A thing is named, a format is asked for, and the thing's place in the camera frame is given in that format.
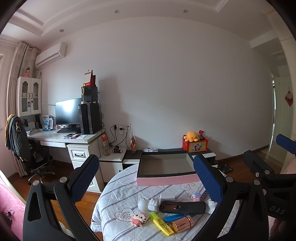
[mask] white charger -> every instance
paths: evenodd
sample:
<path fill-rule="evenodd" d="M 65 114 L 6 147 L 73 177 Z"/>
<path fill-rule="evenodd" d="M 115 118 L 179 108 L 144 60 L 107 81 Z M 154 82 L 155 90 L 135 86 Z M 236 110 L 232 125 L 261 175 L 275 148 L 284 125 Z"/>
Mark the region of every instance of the white charger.
<path fill-rule="evenodd" d="M 161 194 L 159 203 L 161 203 L 162 201 L 175 201 L 175 195 L 169 193 Z"/>

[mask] air conditioner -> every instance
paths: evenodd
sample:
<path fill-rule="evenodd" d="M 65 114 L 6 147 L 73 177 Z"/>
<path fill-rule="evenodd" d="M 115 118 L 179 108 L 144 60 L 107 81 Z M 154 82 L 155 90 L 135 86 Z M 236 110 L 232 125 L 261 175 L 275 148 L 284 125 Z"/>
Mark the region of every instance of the air conditioner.
<path fill-rule="evenodd" d="M 35 62 L 36 68 L 39 69 L 45 66 L 46 64 L 54 62 L 60 58 L 64 58 L 66 53 L 66 47 L 67 47 L 67 44 L 61 42 L 43 51 L 36 58 L 36 62 Z"/>

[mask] red decoration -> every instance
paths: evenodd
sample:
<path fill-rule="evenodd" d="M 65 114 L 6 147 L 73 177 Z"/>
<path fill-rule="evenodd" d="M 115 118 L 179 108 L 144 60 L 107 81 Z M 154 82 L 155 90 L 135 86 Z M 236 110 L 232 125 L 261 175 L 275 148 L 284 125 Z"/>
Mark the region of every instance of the red decoration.
<path fill-rule="evenodd" d="M 287 101 L 288 105 L 291 107 L 291 105 L 293 104 L 293 94 L 288 91 L 288 93 L 285 96 L 285 100 Z"/>
<path fill-rule="evenodd" d="M 83 84 L 83 86 L 89 86 L 89 85 L 94 86 L 94 75 L 93 75 L 92 71 L 91 71 L 91 80 L 90 80 L 90 82 L 87 82 L 87 83 Z"/>

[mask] black remote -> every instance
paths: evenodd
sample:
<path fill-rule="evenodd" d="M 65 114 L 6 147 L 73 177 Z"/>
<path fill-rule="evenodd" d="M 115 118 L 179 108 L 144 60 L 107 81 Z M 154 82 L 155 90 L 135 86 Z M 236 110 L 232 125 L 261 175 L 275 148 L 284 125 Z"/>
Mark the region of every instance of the black remote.
<path fill-rule="evenodd" d="M 203 214 L 205 212 L 205 202 L 173 202 L 162 201 L 159 211 L 162 213 L 176 214 Z"/>

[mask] white door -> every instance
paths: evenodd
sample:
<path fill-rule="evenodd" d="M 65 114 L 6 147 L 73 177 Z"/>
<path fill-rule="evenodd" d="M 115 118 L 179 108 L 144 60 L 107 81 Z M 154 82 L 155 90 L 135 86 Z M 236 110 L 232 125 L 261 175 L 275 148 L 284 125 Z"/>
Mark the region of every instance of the white door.
<path fill-rule="evenodd" d="M 41 80 L 31 78 L 31 115 L 41 113 Z"/>
<path fill-rule="evenodd" d="M 31 78 L 18 78 L 17 115 L 26 116 L 31 114 Z"/>

